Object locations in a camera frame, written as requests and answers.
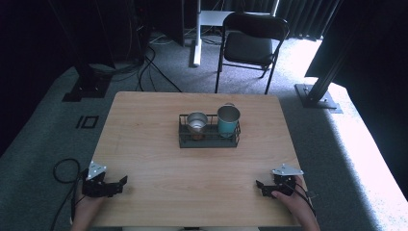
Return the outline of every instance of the person's arm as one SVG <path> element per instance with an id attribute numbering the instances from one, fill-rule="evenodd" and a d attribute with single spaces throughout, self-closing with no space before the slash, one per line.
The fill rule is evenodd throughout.
<path id="1" fill-rule="evenodd" d="M 295 180 L 298 185 L 302 186 L 302 180 L 298 176 L 295 176 Z M 303 190 L 299 186 L 296 186 L 295 189 L 300 193 L 303 193 Z M 287 196 L 281 192 L 274 191 L 272 192 L 272 195 L 280 200 L 291 211 L 293 216 L 302 226 L 303 230 L 320 230 L 318 221 L 316 220 L 315 215 L 308 203 L 296 192 L 294 192 L 291 196 Z"/>
<path id="2" fill-rule="evenodd" d="M 86 231 L 93 219 L 102 207 L 106 197 L 91 198 L 85 196 L 75 206 L 75 218 L 72 222 L 71 231 Z"/>

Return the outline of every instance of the black chair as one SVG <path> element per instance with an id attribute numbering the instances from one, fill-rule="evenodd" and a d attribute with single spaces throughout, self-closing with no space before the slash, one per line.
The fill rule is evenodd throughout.
<path id="1" fill-rule="evenodd" d="M 265 94 L 268 94 L 279 49 L 288 33 L 288 22 L 279 17 L 251 13 L 229 14 L 222 24 L 216 93 L 218 93 L 219 73 L 222 71 L 222 66 L 231 65 L 263 70 L 264 73 L 259 78 L 263 78 L 270 67 L 267 89 L 265 90 Z M 273 40 L 277 43 L 274 49 Z"/>

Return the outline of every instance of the tray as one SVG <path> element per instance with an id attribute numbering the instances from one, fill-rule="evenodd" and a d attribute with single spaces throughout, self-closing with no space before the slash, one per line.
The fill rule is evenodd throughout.
<path id="1" fill-rule="evenodd" d="M 179 142 L 181 148 L 237 147 L 241 133 L 239 122 L 232 136 L 224 138 L 217 129 L 217 115 L 207 115 L 206 129 L 202 134 L 197 135 L 189 131 L 187 116 L 179 115 Z"/>

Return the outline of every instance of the chair seat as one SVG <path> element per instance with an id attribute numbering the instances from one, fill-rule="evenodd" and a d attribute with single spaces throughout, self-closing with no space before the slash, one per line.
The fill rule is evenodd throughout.
<path id="1" fill-rule="evenodd" d="M 269 38 L 254 38 L 233 32 L 225 42 L 224 58 L 229 62 L 270 65 L 272 53 L 272 41 Z"/>

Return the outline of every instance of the chair backrest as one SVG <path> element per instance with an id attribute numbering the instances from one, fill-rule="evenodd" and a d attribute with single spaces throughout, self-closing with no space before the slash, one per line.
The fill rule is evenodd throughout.
<path id="1" fill-rule="evenodd" d="M 255 38 L 283 41 L 289 33 L 288 22 L 280 17 L 252 13 L 230 13 L 223 21 L 226 30 L 237 30 Z"/>

